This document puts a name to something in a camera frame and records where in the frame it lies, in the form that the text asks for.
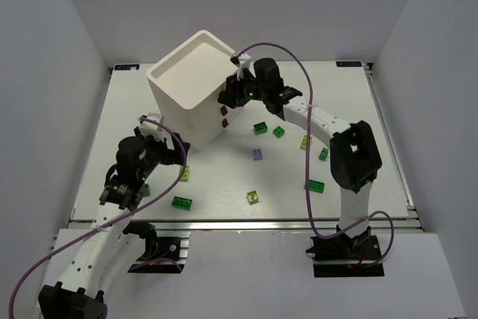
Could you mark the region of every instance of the white box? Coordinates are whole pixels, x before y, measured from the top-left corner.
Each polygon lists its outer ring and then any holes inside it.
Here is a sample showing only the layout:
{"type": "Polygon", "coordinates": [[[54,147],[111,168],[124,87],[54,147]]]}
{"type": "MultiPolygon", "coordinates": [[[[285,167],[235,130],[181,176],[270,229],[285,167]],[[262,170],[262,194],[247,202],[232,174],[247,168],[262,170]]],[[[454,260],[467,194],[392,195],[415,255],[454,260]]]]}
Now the white box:
{"type": "Polygon", "coordinates": [[[202,149],[224,130],[223,121],[232,121],[243,110],[217,102],[226,86],[226,77],[238,68],[229,60],[234,50],[208,31],[199,31],[170,52],[146,76],[165,123],[202,149]]]}

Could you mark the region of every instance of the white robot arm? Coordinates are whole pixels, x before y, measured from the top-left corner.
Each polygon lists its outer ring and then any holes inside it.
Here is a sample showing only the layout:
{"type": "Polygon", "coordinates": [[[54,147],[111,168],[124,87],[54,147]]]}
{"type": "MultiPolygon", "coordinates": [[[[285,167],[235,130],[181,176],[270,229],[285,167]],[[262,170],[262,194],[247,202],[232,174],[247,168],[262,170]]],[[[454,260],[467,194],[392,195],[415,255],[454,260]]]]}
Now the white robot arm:
{"type": "MultiPolygon", "coordinates": [[[[294,97],[284,105],[284,119],[289,123],[307,129],[308,101],[304,96],[294,97]]],[[[311,134],[326,145],[334,134],[341,134],[350,129],[350,123],[332,116],[319,107],[312,108],[311,134]]],[[[341,216],[338,221],[339,228],[346,228],[357,220],[368,216],[368,199],[372,188],[372,181],[363,186],[358,193],[341,187],[341,216]]],[[[350,238],[365,232],[368,220],[346,231],[350,238]]]]}
{"type": "MultiPolygon", "coordinates": [[[[226,88],[219,95],[219,103],[230,108],[244,106],[250,100],[262,101],[266,109],[284,121],[300,128],[308,127],[308,100],[297,89],[284,85],[274,59],[263,58],[254,63],[255,75],[247,65],[250,57],[241,54],[231,62],[238,73],[226,79],[226,88]]],[[[362,220],[360,224],[337,235],[338,257],[353,257],[354,250],[370,237],[368,200],[373,180],[382,160],[371,127],[365,122],[349,123],[338,119],[321,108],[311,110],[311,135],[330,148],[330,170],[341,187],[341,217],[338,232],[362,220]]],[[[325,253],[331,253],[327,241],[325,253]]]]}
{"type": "MultiPolygon", "coordinates": [[[[162,123],[161,115],[148,114],[146,118],[162,123]]],[[[158,164],[183,163],[180,146],[168,141],[170,136],[161,128],[141,121],[134,133],[119,142],[117,163],[107,173],[90,227],[99,232],[81,243],[56,285],[44,285],[40,292],[38,301],[44,319],[106,318],[105,298],[118,274],[126,273],[138,258],[147,260],[157,254],[155,227],[149,223],[131,222],[133,217],[127,217],[103,228],[138,207],[145,181],[158,164]]],[[[189,143],[182,145],[187,152],[189,143]]]]}

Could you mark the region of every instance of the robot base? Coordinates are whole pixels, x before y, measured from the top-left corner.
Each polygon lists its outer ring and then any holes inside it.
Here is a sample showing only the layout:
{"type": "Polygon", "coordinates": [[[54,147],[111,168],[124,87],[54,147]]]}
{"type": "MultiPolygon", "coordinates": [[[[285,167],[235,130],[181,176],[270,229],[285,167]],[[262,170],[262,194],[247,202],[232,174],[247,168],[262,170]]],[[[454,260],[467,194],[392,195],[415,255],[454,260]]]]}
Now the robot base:
{"type": "MultiPolygon", "coordinates": [[[[173,261],[181,260],[181,240],[180,237],[157,237],[155,238],[156,247],[155,253],[153,255],[147,256],[147,258],[142,257],[140,260],[148,261],[155,258],[169,258],[173,261]]],[[[134,271],[129,271],[129,273],[181,273],[178,268],[174,265],[145,265],[134,271]]]]}
{"type": "Polygon", "coordinates": [[[344,248],[340,237],[323,240],[312,237],[312,248],[306,252],[314,258],[315,278],[385,276],[382,263],[370,266],[382,255],[375,235],[353,248],[344,248]]]}

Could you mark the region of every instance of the lime green lego brick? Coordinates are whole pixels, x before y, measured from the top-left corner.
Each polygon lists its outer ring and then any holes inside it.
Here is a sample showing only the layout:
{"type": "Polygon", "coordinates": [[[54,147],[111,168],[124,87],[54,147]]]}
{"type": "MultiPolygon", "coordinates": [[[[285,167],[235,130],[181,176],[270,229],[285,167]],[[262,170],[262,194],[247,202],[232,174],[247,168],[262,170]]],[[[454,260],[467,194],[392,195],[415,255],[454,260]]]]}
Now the lime green lego brick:
{"type": "Polygon", "coordinates": [[[151,195],[151,188],[149,187],[149,185],[146,183],[144,185],[144,193],[143,193],[143,197],[148,197],[151,195]]]}
{"type": "MultiPolygon", "coordinates": [[[[181,171],[182,171],[182,166],[179,167],[179,173],[181,173],[181,171]]],[[[186,170],[184,172],[184,175],[182,175],[180,181],[181,182],[189,181],[189,166],[186,166],[186,170]]]]}
{"type": "Polygon", "coordinates": [[[264,134],[267,132],[267,125],[266,123],[256,123],[254,125],[254,132],[255,134],[264,134]]]}
{"type": "Polygon", "coordinates": [[[192,205],[193,205],[193,200],[192,199],[176,197],[176,196],[174,196],[173,203],[171,203],[172,207],[184,209],[186,211],[191,210],[192,205]]]}
{"type": "Polygon", "coordinates": [[[277,126],[272,132],[277,138],[281,138],[285,134],[285,130],[281,126],[277,126]]]}
{"type": "Polygon", "coordinates": [[[329,155],[329,149],[324,147],[322,151],[320,151],[319,160],[325,161],[328,155],[329,155]]]}
{"type": "Polygon", "coordinates": [[[250,205],[253,205],[259,202],[259,196],[257,195],[257,192],[255,191],[247,192],[247,200],[249,201],[250,205]]]}
{"type": "Polygon", "coordinates": [[[323,190],[325,189],[326,184],[323,182],[319,181],[314,181],[313,179],[308,180],[308,188],[312,192],[318,192],[318,193],[323,193],[323,190]]]}
{"type": "Polygon", "coordinates": [[[304,135],[302,139],[302,143],[300,144],[300,149],[307,149],[307,135],[304,135]]]}

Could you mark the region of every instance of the metal frame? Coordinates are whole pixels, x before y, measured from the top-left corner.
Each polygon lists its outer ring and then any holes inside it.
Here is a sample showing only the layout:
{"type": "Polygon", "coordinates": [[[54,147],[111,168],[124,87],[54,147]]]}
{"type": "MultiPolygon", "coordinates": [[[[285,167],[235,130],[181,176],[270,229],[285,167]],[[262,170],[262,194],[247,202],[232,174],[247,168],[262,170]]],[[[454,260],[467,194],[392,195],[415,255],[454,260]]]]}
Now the metal frame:
{"type": "Polygon", "coordinates": [[[412,195],[410,194],[410,188],[409,185],[406,181],[405,175],[403,174],[403,167],[400,162],[400,159],[397,156],[397,151],[395,144],[393,140],[391,139],[390,136],[390,131],[388,130],[388,124],[383,116],[383,111],[382,111],[382,104],[379,100],[379,97],[376,94],[375,87],[373,85],[373,72],[372,69],[368,65],[364,65],[364,71],[365,71],[365,76],[367,77],[367,82],[368,86],[370,88],[370,93],[372,95],[373,102],[375,103],[375,109],[377,114],[379,115],[380,123],[382,124],[383,127],[383,132],[385,135],[385,139],[388,144],[388,150],[390,151],[391,159],[392,162],[394,163],[395,166],[395,171],[397,172],[398,176],[400,177],[400,183],[402,185],[403,193],[406,196],[407,200],[407,205],[415,205],[412,199],[412,195]]]}
{"type": "MultiPolygon", "coordinates": [[[[408,217],[395,218],[394,226],[397,232],[422,232],[422,226],[415,210],[415,206],[410,194],[409,186],[403,175],[402,165],[397,157],[395,145],[390,137],[387,122],[383,116],[380,101],[376,95],[373,86],[373,73],[368,65],[364,65],[364,73],[370,87],[370,92],[375,104],[377,114],[383,127],[385,139],[388,144],[388,149],[391,153],[392,162],[395,170],[399,176],[400,184],[402,185],[403,193],[406,196],[408,217]]],[[[188,237],[192,231],[287,231],[287,232],[311,232],[310,223],[307,219],[304,220],[227,220],[227,221],[212,221],[212,220],[195,220],[188,221],[150,221],[157,229],[158,235],[169,233],[174,236],[184,235],[188,237]]],[[[316,220],[315,226],[324,232],[334,232],[337,226],[337,219],[316,220]]],[[[370,225],[374,232],[390,232],[390,225],[387,220],[382,218],[372,219],[370,225]]],[[[68,225],[69,229],[89,229],[91,221],[71,221],[68,225]]]]}

